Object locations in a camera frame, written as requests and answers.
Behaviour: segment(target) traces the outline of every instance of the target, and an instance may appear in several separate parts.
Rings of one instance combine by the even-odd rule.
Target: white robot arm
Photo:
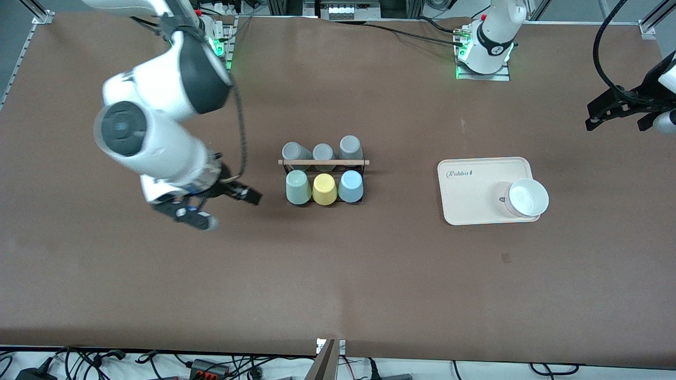
[[[101,150],[141,175],[143,194],[155,210],[197,229],[212,230],[218,225],[202,210],[208,198],[227,195],[258,204],[261,195],[236,181],[246,164],[244,141],[242,170],[232,176],[219,153],[207,149],[179,124],[219,110],[232,90],[243,136],[237,88],[192,17],[179,7],[187,0],[165,0],[166,7],[158,0],[85,1],[125,15],[138,9],[157,15],[164,11],[161,26],[172,30],[167,52],[103,85],[104,108],[94,124]],[[194,15],[192,8],[187,13]],[[191,205],[191,198],[199,204]]]
[[[463,27],[470,33],[461,40],[464,47],[457,49],[458,59],[479,74],[497,72],[508,59],[526,15],[523,0],[491,0],[485,20]]]

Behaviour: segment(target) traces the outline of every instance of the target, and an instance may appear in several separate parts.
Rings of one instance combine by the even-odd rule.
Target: gray cup
[[[341,160],[363,160],[362,144],[355,136],[348,135],[340,140]]]
[[[317,144],[312,150],[312,157],[315,160],[335,160],[336,155],[329,144]],[[330,172],[336,165],[315,165],[320,172]]]
[[[299,143],[286,143],[282,148],[282,157],[285,160],[311,160],[312,153],[308,148],[300,145]],[[292,165],[291,168],[294,170],[307,170],[310,165]]]

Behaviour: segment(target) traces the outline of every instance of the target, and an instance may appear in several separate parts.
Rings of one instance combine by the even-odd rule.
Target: black cable
[[[367,358],[369,362],[371,362],[371,380],[382,380],[382,377],[380,377],[380,374],[378,373],[378,366],[376,365],[376,361],[373,360],[373,358]]]
[[[159,24],[156,24],[156,23],[150,22],[150,21],[146,21],[146,20],[144,20],[144,19],[142,19],[142,18],[138,18],[138,17],[136,17],[136,16],[131,16],[130,19],[132,19],[132,20],[134,20],[135,22],[138,22],[138,23],[140,23],[140,24],[146,24],[146,25],[148,25],[148,26],[155,26],[156,28],[157,28],[158,26],[160,26]]]
[[[547,372],[538,371],[535,368],[535,364],[542,365],[543,367],[545,367]],[[567,371],[567,372],[552,372],[552,370],[549,368],[549,366],[546,363],[528,363],[528,366],[531,368],[531,371],[533,371],[534,373],[537,373],[540,376],[548,376],[550,378],[550,380],[554,380],[554,376],[568,376],[568,375],[572,375],[573,373],[576,373],[577,371],[580,370],[580,364],[567,364],[567,365],[574,366],[575,368],[573,368],[573,369],[571,369],[570,371]]]
[[[646,100],[646,99],[640,99],[638,97],[632,97],[627,95],[619,86],[614,84],[610,78],[606,75],[606,73],[603,71],[603,68],[601,67],[601,61],[599,59],[599,46],[601,44],[601,37],[603,37],[603,32],[606,30],[612,19],[615,17],[617,12],[620,11],[622,6],[627,2],[627,0],[620,0],[615,8],[612,9],[610,14],[608,14],[608,17],[606,17],[605,20],[603,20],[603,23],[599,27],[598,31],[596,32],[596,38],[594,39],[594,47],[591,51],[591,57],[594,60],[594,67],[596,68],[596,72],[598,75],[601,77],[601,79],[610,87],[613,92],[615,92],[619,97],[626,101],[633,101],[635,103],[639,104],[645,104],[645,105],[656,105],[657,102],[654,100]]]
[[[186,368],[192,368],[192,367],[193,367],[193,362],[191,362],[191,361],[189,361],[189,360],[188,360],[188,361],[183,361],[180,357],[178,357],[178,354],[174,354],[174,357],[176,358],[176,360],[178,360],[179,362],[181,362],[181,364],[183,364],[184,366],[186,366]]]
[[[85,363],[84,359],[80,358],[79,360],[80,360],[80,364],[75,362],[75,364],[78,364],[78,366],[75,368],[75,375],[73,376],[73,380],[76,380],[78,378],[78,373],[80,372],[80,368],[82,368],[82,365]]]
[[[0,363],[4,362],[5,360],[8,360],[7,366],[0,373],[0,379],[2,379],[2,376],[5,376],[7,370],[9,370],[9,366],[11,366],[11,363],[14,361],[14,359],[11,356],[4,356],[4,357],[0,358]]]
[[[489,5],[489,6],[487,6],[486,8],[483,8],[482,10],[480,10],[480,11],[478,11],[477,13],[473,14],[472,17],[470,17],[470,18],[475,18],[475,17],[477,17],[478,15],[482,14],[486,9],[488,9],[488,8],[490,8],[490,7],[491,7],[491,6]]]
[[[239,144],[241,150],[241,163],[239,168],[239,173],[236,175],[220,180],[221,183],[228,183],[238,180],[244,174],[244,171],[247,169],[247,133],[244,127],[244,107],[242,106],[242,97],[239,93],[239,87],[235,82],[235,77],[230,75],[230,81],[232,82],[233,93],[235,94],[235,106],[237,107],[237,124],[239,125]]]
[[[456,372],[456,377],[458,378],[458,380],[462,380],[462,377],[460,377],[460,372],[458,372],[458,363],[456,363],[455,360],[453,360],[453,369]]]
[[[159,35],[162,33],[159,29],[155,29],[155,28],[153,28],[152,26],[148,25],[147,23],[141,22],[141,21],[139,21],[139,20],[140,20],[140,18],[139,18],[138,20],[134,20],[134,21],[135,21],[138,25],[142,26],[143,28],[146,28],[147,30],[150,30],[155,36],[159,36]]]
[[[155,360],[153,359],[154,357],[155,356],[150,357],[150,366],[153,367],[153,372],[155,373],[155,376],[158,377],[158,380],[162,380],[164,378],[162,376],[160,376],[160,373],[158,372],[158,368],[155,366]]]
[[[80,355],[80,357],[81,357],[85,362],[87,362],[87,364],[89,364],[89,368],[87,368],[87,371],[84,372],[84,378],[85,378],[85,379],[87,378],[87,372],[88,372],[90,369],[94,368],[94,369],[96,370],[97,374],[99,375],[99,379],[103,378],[103,379],[106,379],[106,380],[110,380],[110,378],[108,377],[108,375],[106,375],[106,373],[104,373],[98,366],[96,366],[96,364],[94,364],[94,362],[89,358],[88,355],[85,355],[85,354],[83,354],[82,352],[80,352],[80,351],[78,351],[78,350],[73,350],[73,351],[76,352],[78,355]]]
[[[388,30],[390,32],[394,33],[399,33],[403,34],[405,36],[409,37],[415,37],[417,39],[423,39],[423,40],[428,40],[428,41],[433,41],[433,42],[438,42],[438,43],[447,43],[448,45],[453,45],[453,46],[462,46],[462,43],[459,42],[453,42],[453,41],[447,41],[447,40],[440,40],[440,39],[433,39],[432,37],[426,37],[426,36],[421,36],[419,34],[413,34],[409,32],[404,32],[403,30],[396,30],[392,28],[388,28],[386,26],[381,26],[381,25],[374,25],[374,24],[364,24],[364,26],[370,26],[372,28],[378,28],[378,29],[383,29],[383,30]]]
[[[446,28],[444,28],[443,26],[437,24],[434,20],[432,20],[432,19],[429,18],[429,17],[418,16],[418,17],[416,17],[416,20],[425,20],[425,21],[429,22],[430,24],[432,24],[432,26],[434,26],[435,28],[439,29],[439,30],[442,31],[442,32],[453,33],[453,30],[452,30],[452,29],[446,29]]]
[[[224,14],[220,14],[220,13],[218,13],[217,11],[215,11],[215,10],[213,10],[213,9],[209,9],[209,8],[202,7],[201,5],[199,6],[199,8],[200,8],[200,10],[203,10],[203,11],[209,11],[209,12],[212,12],[212,13],[210,14],[210,16],[225,16]]]

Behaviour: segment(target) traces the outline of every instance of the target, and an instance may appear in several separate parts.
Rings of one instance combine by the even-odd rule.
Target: tray
[[[535,222],[520,218],[504,205],[509,186],[533,178],[531,165],[521,157],[444,160],[437,166],[443,217],[454,226]]]

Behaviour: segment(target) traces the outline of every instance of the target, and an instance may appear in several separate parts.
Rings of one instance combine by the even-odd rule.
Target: table
[[[448,20],[458,26],[466,19]],[[390,27],[443,36],[422,22]],[[256,18],[233,74],[253,207],[215,233],[145,204],[93,142],[101,84],[166,50],[131,20],[41,26],[0,113],[0,343],[673,367],[673,138],[636,118],[592,133],[597,26],[524,25],[511,82],[456,80],[445,45],[306,18]],[[660,60],[615,26],[601,60],[632,87]],[[238,165],[234,102],[185,126]],[[358,136],[359,206],[297,208],[281,147]],[[453,227],[436,165],[521,156],[549,190],[535,223]]]

